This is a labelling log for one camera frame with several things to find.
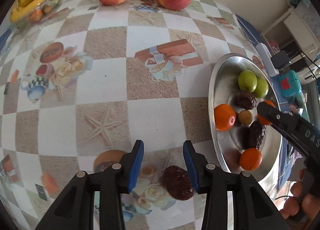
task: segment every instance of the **cable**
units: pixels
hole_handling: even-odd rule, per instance
[[[259,41],[254,37],[254,35],[251,33],[251,31],[244,25],[244,23],[243,23],[241,20],[239,20],[239,18],[237,18],[237,20],[238,20],[238,22],[239,22],[239,24],[240,24],[240,26],[241,26],[241,28],[242,28],[245,36],[247,37],[247,39],[248,39],[250,42],[254,43],[255,45],[258,45],[258,44],[259,44]],[[253,42],[253,41],[251,41],[251,40],[249,39],[249,36],[247,35],[247,33],[246,33],[245,30],[247,30],[247,31],[249,32],[249,34],[252,36],[252,38],[254,38],[254,39],[256,40],[257,43],[255,43],[255,42]]]
[[[277,197],[275,200],[277,200],[279,198],[283,198],[283,197],[291,197],[291,196],[281,196],[281,197]]]
[[[319,78],[317,78],[316,75],[312,72],[311,68],[309,67],[309,65],[308,65],[307,62],[305,61],[304,57],[307,57],[307,59],[310,60],[311,63],[313,63],[319,70],[320,70],[320,67],[319,67],[314,61],[312,61],[303,51],[298,50],[298,51],[296,51],[296,53],[297,53],[297,52],[300,52],[301,58],[304,60],[305,64],[307,65],[307,67],[308,67],[308,69],[310,70],[310,72],[311,72],[311,74],[313,75],[313,77],[314,77],[318,82],[320,82]]]

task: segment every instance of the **tangerine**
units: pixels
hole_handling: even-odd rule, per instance
[[[270,100],[264,100],[264,102],[266,102],[267,104],[275,107],[275,105]],[[263,118],[260,114],[258,114],[258,120],[259,120],[259,122],[261,124],[272,125],[272,123],[270,121],[268,121],[267,119]]]
[[[245,170],[257,169],[262,162],[262,154],[256,148],[246,149],[240,156],[239,165]]]
[[[236,122],[236,112],[228,104],[220,104],[213,110],[214,123],[218,131],[229,130]]]

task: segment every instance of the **finger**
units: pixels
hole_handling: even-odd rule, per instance
[[[300,180],[302,180],[302,178],[303,178],[304,171],[305,171],[305,169],[301,169],[298,173],[298,177]]]
[[[300,196],[302,194],[302,183],[301,182],[294,183],[290,191],[295,197]]]
[[[299,204],[294,197],[288,198],[288,200],[284,203],[283,206],[284,212],[287,213],[289,216],[294,216],[299,212]]]
[[[287,219],[289,217],[289,215],[287,214],[287,212],[284,209],[281,209],[279,212],[284,219]]]
[[[307,194],[302,201],[302,209],[309,216],[310,220],[315,219],[320,210],[320,198]]]

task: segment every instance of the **table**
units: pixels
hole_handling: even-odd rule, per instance
[[[187,139],[217,164],[208,118],[212,68],[230,52],[258,56],[235,14],[212,0],[192,0],[182,11],[155,0],[118,6],[63,0],[61,10],[15,36],[0,60],[0,199],[13,220],[33,230],[79,170],[103,169],[111,161],[98,163],[98,155],[128,152],[142,139],[145,173],[135,195],[123,197],[126,220],[134,215],[127,229],[200,229],[205,196],[175,200],[159,178],[167,166],[185,168],[181,147]],[[135,58],[181,39],[198,53],[196,62]],[[119,158],[111,153],[111,160]],[[277,179],[278,163],[261,183],[270,195]]]

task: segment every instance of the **oval metal dish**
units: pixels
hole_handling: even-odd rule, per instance
[[[221,168],[224,171],[240,173],[243,169],[239,166],[239,158],[244,151],[244,141],[242,134],[243,127],[237,121],[229,131],[219,132],[215,128],[213,109],[219,104],[229,104],[238,113],[242,109],[235,103],[235,96],[240,92],[238,86],[239,74],[249,69],[255,73],[257,78],[263,78],[268,82],[269,92],[263,99],[257,99],[257,102],[271,100],[276,108],[279,108],[279,102],[275,91],[265,76],[263,71],[255,65],[250,59],[239,54],[226,54],[215,64],[209,85],[209,119],[213,144]],[[257,109],[251,110],[253,120],[257,120]],[[260,167],[252,171],[252,175],[258,182],[263,181],[271,172],[271,169],[277,161],[280,151],[282,135],[267,126],[267,133],[260,147],[262,153],[262,163]]]

